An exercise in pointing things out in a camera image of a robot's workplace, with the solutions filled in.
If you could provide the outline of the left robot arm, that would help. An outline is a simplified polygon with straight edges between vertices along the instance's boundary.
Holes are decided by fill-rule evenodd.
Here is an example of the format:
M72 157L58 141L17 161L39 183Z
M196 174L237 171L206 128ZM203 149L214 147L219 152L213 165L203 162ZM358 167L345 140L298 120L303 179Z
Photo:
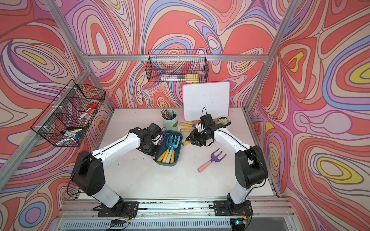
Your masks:
M124 200L107 183L105 170L110 164L132 150L155 157L160 149L157 140L161 138L162 129L151 123L147 128L133 128L121 139L98 150L83 151L78 154L70 181L83 193L93 197L116 217L123 216L128 210Z

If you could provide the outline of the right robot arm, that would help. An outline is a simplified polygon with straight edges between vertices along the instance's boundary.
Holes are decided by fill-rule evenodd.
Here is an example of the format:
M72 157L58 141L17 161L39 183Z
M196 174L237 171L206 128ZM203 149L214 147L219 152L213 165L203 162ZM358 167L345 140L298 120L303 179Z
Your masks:
M253 210L248 197L252 190L263 187L268 179L262 149L242 142L225 125L215 123L210 114L200 118L200 122L190 132L186 142L198 147L210 146L217 142L234 155L237 183L228 193L226 200L214 201L211 209L216 216L251 217Z

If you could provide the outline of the teal storage box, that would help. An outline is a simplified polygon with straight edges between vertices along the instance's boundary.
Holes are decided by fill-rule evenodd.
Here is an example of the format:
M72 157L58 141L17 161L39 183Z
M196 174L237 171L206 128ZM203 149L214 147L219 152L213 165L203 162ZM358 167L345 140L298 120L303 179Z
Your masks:
M182 142L183 136L180 132L164 131L154 161L159 165L175 166L180 157Z

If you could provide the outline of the purple rake pink handle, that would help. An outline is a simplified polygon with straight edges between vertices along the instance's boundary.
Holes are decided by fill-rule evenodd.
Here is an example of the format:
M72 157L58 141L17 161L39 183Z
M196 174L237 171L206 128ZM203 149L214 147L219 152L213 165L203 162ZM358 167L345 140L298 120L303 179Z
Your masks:
M203 172L211 163L221 162L227 156L227 154L223 154L223 151L219 150L220 148L216 149L214 152L211 153L211 159L198 168L199 173Z
M158 145L161 145L161 144L163 143L163 141L164 141L164 139L166 138L167 134L168 134L168 132L167 132L167 131L164 131L164 132L163 132L163 134L162 134L162 136L161 136L161 139L160 139L160 140L159 140L159 142L158 142Z

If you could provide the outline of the light blue rake white handle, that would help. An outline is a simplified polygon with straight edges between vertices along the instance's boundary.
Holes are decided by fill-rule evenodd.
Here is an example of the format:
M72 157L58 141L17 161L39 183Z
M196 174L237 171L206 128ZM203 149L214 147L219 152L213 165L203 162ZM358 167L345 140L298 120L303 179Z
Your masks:
M168 163L170 162L170 160L171 160L172 151L173 151L173 148L174 148L174 146L175 146L175 144L176 144L176 140L177 140L177 136L174 136L174 137L173 137L173 139L172 139L172 144L171 144L170 149L169 149L169 154L168 154L167 159L166 159L166 162L165 162L165 163L167 163L167 164L168 164Z

